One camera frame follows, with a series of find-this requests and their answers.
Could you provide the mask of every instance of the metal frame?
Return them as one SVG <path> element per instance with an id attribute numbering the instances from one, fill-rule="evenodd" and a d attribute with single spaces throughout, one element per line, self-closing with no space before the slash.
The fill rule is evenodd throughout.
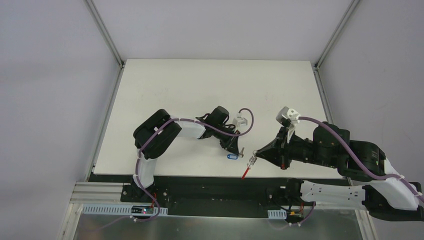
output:
<path id="1" fill-rule="evenodd" d="M 97 25 L 101 35 L 103 36 L 104 41 L 109 47 L 111 53 L 113 54 L 120 68 L 113 91 L 109 98 L 109 103 L 107 106 L 107 111 L 105 113 L 104 120 L 102 121 L 102 124 L 101 124 L 101 131 L 98 136 L 97 145 L 95 147 L 95 150 L 91 159 L 91 164 L 85 175 L 86 181 L 87 181 L 92 172 L 93 167 L 96 164 L 96 161 L 100 152 L 100 148 L 102 146 L 102 141 L 105 136 L 106 127 L 108 125 L 109 117 L 112 112 L 112 106 L 114 104 L 116 94 L 118 92 L 119 84 L 121 82 L 125 63 L 122 60 L 121 55 L 119 54 L 93 0 L 84 0 L 84 2 L 87 6 L 88 11 L 92 15 L 93 20 L 95 24 Z M 334 120 L 333 120 L 333 114 L 329 104 L 329 100 L 320 77 L 320 67 L 322 66 L 323 62 L 327 58 L 332 47 L 335 45 L 335 43 L 339 39 L 341 33 L 343 32 L 343 29 L 345 28 L 349 19 L 351 19 L 355 9 L 358 7 L 360 2 L 361 0 L 352 0 L 350 2 L 346 12 L 344 13 L 342 19 L 340 20 L 330 40 L 328 41 L 322 54 L 320 55 L 319 60 L 313 67 L 313 73 L 314 73 L 316 84 L 319 90 L 322 106 L 324 108 L 325 116 L 329 123 L 333 123 Z M 75 187 L 74 187 L 74 190 L 68 205 L 68 209 L 66 211 L 66 215 L 60 229 L 60 234 L 58 236 L 58 239 L 72 240 L 74 238 L 74 235 L 78 226 L 78 221 L 83 210 L 83 204 L 132 205 L 133 203 L 130 203 L 130 202 L 120 202 L 123 185 L 124 185 L 123 183 L 77 182 L 75 184 Z M 334 207 L 331 207 L 331 205 L 319 205 L 317 206 L 317 208 L 334 209 Z M 356 210 L 355 213 L 357 216 L 359 228 L 362 233 L 362 238 L 364 240 L 373 240 L 373 239 L 377 240 L 378 236 L 376 234 L 374 223 L 372 221 L 372 218 L 368 214 L 368 212 Z"/>

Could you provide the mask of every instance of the white wall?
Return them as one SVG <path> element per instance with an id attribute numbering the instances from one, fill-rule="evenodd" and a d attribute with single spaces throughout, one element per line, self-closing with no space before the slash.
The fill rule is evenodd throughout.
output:
<path id="1" fill-rule="evenodd" d="M 316 62 L 351 0 L 95 0 L 124 59 Z"/>
<path id="2" fill-rule="evenodd" d="M 118 65 L 82 0 L 2 1 L 0 56 L 0 239 L 55 239 Z"/>
<path id="3" fill-rule="evenodd" d="M 424 1 L 362 1 L 321 68 L 334 121 L 424 184 Z M 375 220 L 380 239 L 422 239 L 422 222 Z"/>

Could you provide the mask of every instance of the white table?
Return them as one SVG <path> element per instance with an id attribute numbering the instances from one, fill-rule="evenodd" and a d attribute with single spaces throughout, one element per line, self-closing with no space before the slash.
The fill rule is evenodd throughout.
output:
<path id="1" fill-rule="evenodd" d="M 280 124 L 275 120 L 284 106 L 301 115 L 325 121 L 324 109 L 309 61 L 129 59 L 94 173 L 132 175 L 136 147 L 133 132 L 158 109 L 179 118 L 199 117 L 218 105 L 232 121 L 240 108 L 255 117 L 252 131 L 239 137 L 244 158 L 227 159 L 228 152 L 211 137 L 176 138 L 158 159 L 156 176 L 241 177 L 252 151 L 272 141 Z M 243 116 L 250 120 L 249 113 Z M 312 138 L 317 126 L 301 122 L 296 134 Z M 341 178 L 336 169 L 292 161 L 288 170 L 258 159 L 247 177 Z"/>

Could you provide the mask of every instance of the blue tag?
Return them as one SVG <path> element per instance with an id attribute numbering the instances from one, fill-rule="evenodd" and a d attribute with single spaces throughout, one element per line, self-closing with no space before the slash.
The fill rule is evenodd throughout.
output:
<path id="1" fill-rule="evenodd" d="M 239 159 L 239 156 L 235 155 L 235 154 L 228 154 L 226 156 L 227 159 L 231 159 L 231 160 L 237 160 Z"/>

